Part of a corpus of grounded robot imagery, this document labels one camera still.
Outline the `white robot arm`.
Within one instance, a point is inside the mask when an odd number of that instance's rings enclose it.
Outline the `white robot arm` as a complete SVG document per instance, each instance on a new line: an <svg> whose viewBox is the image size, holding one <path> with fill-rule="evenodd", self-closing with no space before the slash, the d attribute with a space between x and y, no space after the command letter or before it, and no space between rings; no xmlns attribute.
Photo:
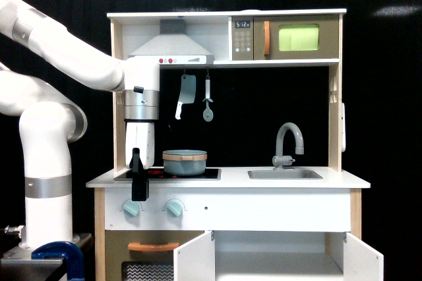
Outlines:
<svg viewBox="0 0 422 281"><path fill-rule="evenodd" d="M125 96L130 168L154 164L160 66L150 56L116 59L73 36L22 0L1 0L1 33L77 82ZM24 156L26 235L32 249L73 239L69 144L87 129L84 112L45 81L1 67L1 113L19 118Z"/></svg>

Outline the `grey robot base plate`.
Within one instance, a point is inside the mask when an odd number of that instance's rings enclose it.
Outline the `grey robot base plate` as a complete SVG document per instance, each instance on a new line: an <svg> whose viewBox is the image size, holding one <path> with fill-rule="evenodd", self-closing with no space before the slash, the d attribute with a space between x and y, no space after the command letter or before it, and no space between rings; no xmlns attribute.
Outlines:
<svg viewBox="0 0 422 281"><path fill-rule="evenodd" d="M25 226L1 228L1 236L12 235L19 244L1 257L2 265L62 265L76 276L84 273L83 247L91 247L94 239L90 233L74 234L70 241L53 241L39 247L27 243Z"/></svg>

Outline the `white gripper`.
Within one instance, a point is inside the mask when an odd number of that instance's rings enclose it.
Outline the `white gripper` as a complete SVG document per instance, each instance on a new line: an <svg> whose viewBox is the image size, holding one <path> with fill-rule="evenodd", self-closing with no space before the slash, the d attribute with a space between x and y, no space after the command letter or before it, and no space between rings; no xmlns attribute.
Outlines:
<svg viewBox="0 0 422 281"><path fill-rule="evenodd" d="M149 197L148 172L154 165L155 135L153 121L126 121L125 162L132 176L132 200Z"/></svg>

